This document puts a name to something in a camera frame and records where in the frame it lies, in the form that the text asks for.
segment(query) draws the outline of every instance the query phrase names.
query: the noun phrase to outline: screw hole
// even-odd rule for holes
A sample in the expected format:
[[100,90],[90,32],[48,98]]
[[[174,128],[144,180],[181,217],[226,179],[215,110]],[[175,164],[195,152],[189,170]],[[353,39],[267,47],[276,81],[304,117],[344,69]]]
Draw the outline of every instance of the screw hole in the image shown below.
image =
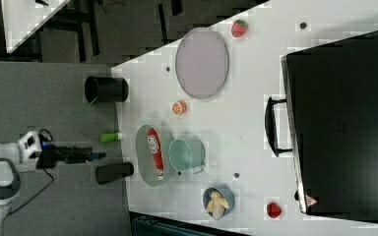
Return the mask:
[[301,29],[305,30],[308,25],[306,23],[301,23],[299,26]]

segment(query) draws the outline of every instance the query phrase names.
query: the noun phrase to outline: briefcase handle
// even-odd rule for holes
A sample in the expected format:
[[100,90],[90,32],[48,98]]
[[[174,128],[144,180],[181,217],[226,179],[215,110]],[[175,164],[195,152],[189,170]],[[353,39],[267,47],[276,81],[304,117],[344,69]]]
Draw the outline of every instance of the briefcase handle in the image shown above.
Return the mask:
[[266,136],[268,138],[268,142],[270,148],[275,153],[277,157],[279,157],[280,153],[283,152],[290,152],[292,148],[289,149],[280,149],[278,145],[278,137],[277,137],[277,128],[276,128],[276,119],[275,119],[275,110],[273,106],[279,103],[285,103],[286,99],[280,100],[273,100],[269,97],[267,106],[266,106],[266,113],[265,113],[265,129],[266,129]]

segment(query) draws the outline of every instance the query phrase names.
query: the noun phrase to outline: gray floor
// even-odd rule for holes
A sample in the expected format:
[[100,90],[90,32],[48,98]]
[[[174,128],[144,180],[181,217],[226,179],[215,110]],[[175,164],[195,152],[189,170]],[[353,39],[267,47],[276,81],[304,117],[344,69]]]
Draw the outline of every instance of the gray floor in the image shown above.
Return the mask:
[[[80,0],[87,11],[86,0]],[[89,26],[84,24],[86,63],[121,64],[163,46],[158,4],[164,9],[168,39],[178,39],[199,26],[210,26],[257,6],[254,0],[182,0],[182,13],[172,16],[170,0],[103,0],[96,2],[95,18],[100,54],[92,56]],[[43,62],[79,63],[76,35],[67,31],[41,33]]]
[[[87,76],[110,75],[106,65],[0,62],[0,143],[16,142],[29,130],[48,129],[57,146],[92,147],[106,159],[88,164],[59,162],[55,182],[4,222],[4,235],[131,235],[123,181],[100,186],[95,168],[122,162],[119,143],[102,145],[101,133],[117,131],[114,103],[89,106]],[[50,178],[42,171],[21,174],[13,209]]]

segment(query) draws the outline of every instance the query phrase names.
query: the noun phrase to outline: white table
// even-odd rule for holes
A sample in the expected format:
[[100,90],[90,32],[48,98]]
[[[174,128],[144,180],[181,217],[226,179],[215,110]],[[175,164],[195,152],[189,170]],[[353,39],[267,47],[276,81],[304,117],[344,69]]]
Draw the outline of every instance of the white table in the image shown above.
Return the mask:
[[0,0],[7,52],[12,53],[70,0],[45,0],[48,7],[34,0]]
[[[231,36],[236,19],[250,26],[243,38]],[[301,22],[308,28],[300,29]],[[378,229],[361,229],[378,224],[300,213],[293,198],[293,159],[288,153],[280,158],[272,154],[264,129],[268,97],[284,97],[281,58],[378,30],[378,1],[272,0],[210,29],[222,35],[229,55],[227,81],[212,99],[193,99],[179,86],[173,62],[180,40],[112,68],[112,76],[127,79],[130,86],[128,100],[117,103],[124,161],[136,166],[136,173],[126,180],[129,209],[249,235],[378,235]],[[178,99],[188,102],[184,117],[171,111]],[[281,148],[289,148],[285,106],[279,108],[279,140]],[[206,146],[205,171],[174,175],[159,191],[145,184],[138,173],[134,139],[147,122],[166,124],[174,138],[185,133],[199,137]],[[232,190],[236,204],[231,214],[215,221],[205,213],[202,195],[222,183]],[[283,207],[279,220],[266,214],[271,200]]]

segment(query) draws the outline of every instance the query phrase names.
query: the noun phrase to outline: can label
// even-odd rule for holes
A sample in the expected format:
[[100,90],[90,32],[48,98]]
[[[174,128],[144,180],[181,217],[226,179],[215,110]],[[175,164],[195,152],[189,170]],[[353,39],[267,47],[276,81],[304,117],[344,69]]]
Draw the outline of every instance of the can label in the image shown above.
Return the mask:
[[152,154],[158,153],[158,142],[155,136],[147,136],[147,141],[149,142],[149,148]]

